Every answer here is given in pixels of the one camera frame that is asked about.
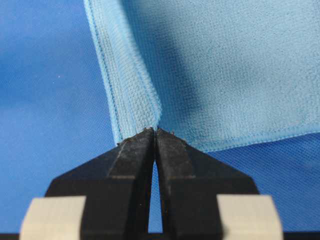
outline white tape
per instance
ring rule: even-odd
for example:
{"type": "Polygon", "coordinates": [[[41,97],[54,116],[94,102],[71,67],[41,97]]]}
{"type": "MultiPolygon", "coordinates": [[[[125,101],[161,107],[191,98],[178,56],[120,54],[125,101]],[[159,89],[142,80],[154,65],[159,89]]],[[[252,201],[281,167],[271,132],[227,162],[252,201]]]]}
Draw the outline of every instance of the white tape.
{"type": "Polygon", "coordinates": [[[218,194],[223,240],[282,240],[276,207],[268,195],[218,194]]]}
{"type": "Polygon", "coordinates": [[[24,217],[20,240],[80,240],[85,196],[34,198],[24,217]]]}

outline microfiber cloth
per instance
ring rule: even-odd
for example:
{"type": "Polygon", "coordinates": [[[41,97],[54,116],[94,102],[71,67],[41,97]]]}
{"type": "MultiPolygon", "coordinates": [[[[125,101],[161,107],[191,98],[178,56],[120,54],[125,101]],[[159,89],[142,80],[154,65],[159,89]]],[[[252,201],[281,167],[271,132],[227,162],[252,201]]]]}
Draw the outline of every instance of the microfiber cloth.
{"type": "Polygon", "coordinates": [[[320,132],[318,0],[84,0],[115,142],[206,152],[320,132]]]}

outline blue cloth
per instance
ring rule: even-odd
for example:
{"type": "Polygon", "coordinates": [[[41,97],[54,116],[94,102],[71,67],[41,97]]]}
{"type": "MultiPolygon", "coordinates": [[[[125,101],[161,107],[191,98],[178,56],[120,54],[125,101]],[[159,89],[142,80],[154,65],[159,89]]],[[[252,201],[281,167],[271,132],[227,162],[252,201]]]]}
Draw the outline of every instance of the blue cloth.
{"type": "MultiPolygon", "coordinates": [[[[0,1],[0,30],[0,233],[17,233],[52,178],[115,145],[82,2],[0,1]]],[[[320,231],[319,150],[309,134],[211,154],[273,195],[286,231],[320,231]]],[[[149,230],[160,232],[153,173],[149,230]]]]}
{"type": "Polygon", "coordinates": [[[0,233],[56,176],[115,146],[83,3],[0,1],[0,233]]]}
{"type": "Polygon", "coordinates": [[[157,125],[206,152],[319,132],[318,0],[84,2],[116,142],[157,125]]]}

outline light blue cloth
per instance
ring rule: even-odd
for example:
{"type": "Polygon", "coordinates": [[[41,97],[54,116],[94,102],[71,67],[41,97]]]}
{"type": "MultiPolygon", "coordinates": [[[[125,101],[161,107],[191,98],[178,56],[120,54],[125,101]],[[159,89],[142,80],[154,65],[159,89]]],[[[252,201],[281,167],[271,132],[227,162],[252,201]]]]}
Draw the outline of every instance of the light blue cloth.
{"type": "MultiPolygon", "coordinates": [[[[39,2],[0,1],[0,233],[19,231],[54,177],[114,147],[83,3],[39,2]]],[[[272,194],[285,231],[320,231],[320,133],[211,154],[272,194]]],[[[159,232],[153,170],[149,230],[159,232]]]]}
{"type": "Polygon", "coordinates": [[[116,142],[158,125],[206,152],[319,132],[318,0],[84,2],[116,142]]]}

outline fabric texture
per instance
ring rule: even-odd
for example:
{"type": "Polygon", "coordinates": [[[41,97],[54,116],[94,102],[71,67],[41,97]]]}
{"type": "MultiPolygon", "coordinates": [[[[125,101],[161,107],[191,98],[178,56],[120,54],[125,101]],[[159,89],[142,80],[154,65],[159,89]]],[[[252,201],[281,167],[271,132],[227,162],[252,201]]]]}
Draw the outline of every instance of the fabric texture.
{"type": "Polygon", "coordinates": [[[84,2],[116,142],[159,125],[210,152],[320,130],[319,1],[84,2]]]}
{"type": "Polygon", "coordinates": [[[0,233],[53,178],[114,148],[82,1],[0,1],[0,233]]]}
{"type": "Polygon", "coordinates": [[[108,97],[115,143],[157,128],[161,105],[129,29],[113,0],[84,1],[108,97]]]}

